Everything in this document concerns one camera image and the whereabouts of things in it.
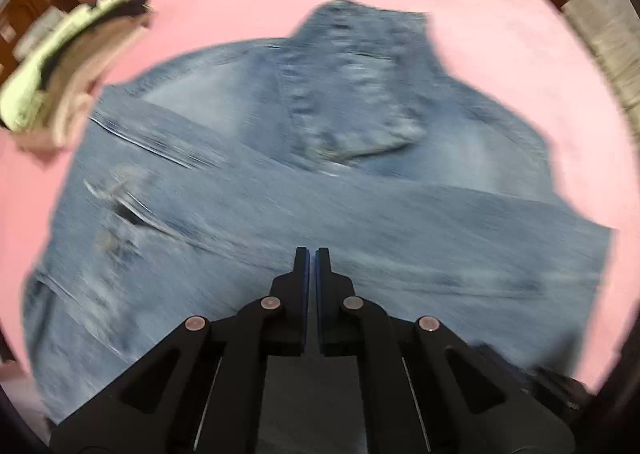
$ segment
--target pink bedsheet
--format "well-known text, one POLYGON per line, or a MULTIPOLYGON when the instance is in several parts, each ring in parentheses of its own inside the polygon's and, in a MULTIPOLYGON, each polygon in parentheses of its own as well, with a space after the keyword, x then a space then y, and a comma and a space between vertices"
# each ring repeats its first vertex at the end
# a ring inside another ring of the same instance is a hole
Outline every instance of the pink bedsheet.
MULTIPOLYGON (((231 40, 286 36, 326 0, 151 0, 152 29, 106 77, 231 40)), ((577 376, 597 386, 616 358, 640 296, 640 195, 634 151, 606 81, 546 0, 357 0, 428 13, 449 71, 513 109, 546 137, 559 192, 585 217, 615 229, 577 376)), ((0 319, 26 363, 22 280, 46 241, 70 154, 41 165, 11 142, 0 150, 0 319)))

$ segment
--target black fabric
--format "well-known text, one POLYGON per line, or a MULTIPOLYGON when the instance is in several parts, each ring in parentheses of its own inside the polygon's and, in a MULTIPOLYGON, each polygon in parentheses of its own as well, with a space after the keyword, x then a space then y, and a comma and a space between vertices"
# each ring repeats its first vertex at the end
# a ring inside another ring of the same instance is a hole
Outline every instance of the black fabric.
POLYGON ((42 64, 42 70, 40 72, 40 84, 38 89, 45 91, 49 86, 49 79, 53 70, 55 70, 56 66, 62 59, 62 56, 68 50, 69 46, 82 34, 87 33, 87 31, 98 27, 101 24, 106 23, 107 21, 114 20, 116 18, 122 17, 136 17, 141 16, 147 12, 146 5, 148 0, 128 0, 123 2, 122 4, 116 6, 115 8, 108 11, 105 15, 96 19, 93 23, 84 27, 80 32, 78 32, 74 37, 70 40, 66 41, 62 44, 53 54, 51 54, 42 64))
POLYGON ((0 361, 8 362, 9 360, 15 360, 15 356, 9 344, 6 343, 4 335, 2 334, 2 328, 0 328, 0 361))

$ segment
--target distressed denim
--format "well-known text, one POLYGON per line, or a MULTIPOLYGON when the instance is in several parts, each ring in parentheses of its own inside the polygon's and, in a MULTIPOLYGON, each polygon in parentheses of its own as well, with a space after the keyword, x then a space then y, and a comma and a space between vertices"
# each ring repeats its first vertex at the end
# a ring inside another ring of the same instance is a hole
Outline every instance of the distressed denim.
MULTIPOLYGON (((298 246, 390 315, 548 364, 608 238, 554 192, 540 136, 446 74, 423 15, 334 0, 290 38, 105 88, 26 287, 33 374, 63 420, 183 319, 267 294, 298 246)), ((258 451, 365 452, 353 359, 308 351, 270 358, 258 451)))

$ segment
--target ripped hole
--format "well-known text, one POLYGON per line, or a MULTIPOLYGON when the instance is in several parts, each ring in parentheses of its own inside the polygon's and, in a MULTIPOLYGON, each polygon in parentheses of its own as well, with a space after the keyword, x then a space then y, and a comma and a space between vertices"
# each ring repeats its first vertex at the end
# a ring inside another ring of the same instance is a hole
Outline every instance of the ripped hole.
POLYGON ((128 221, 136 227, 151 227, 149 223, 144 221, 140 216, 133 212, 129 207, 122 203, 115 206, 114 212, 125 221, 128 221))

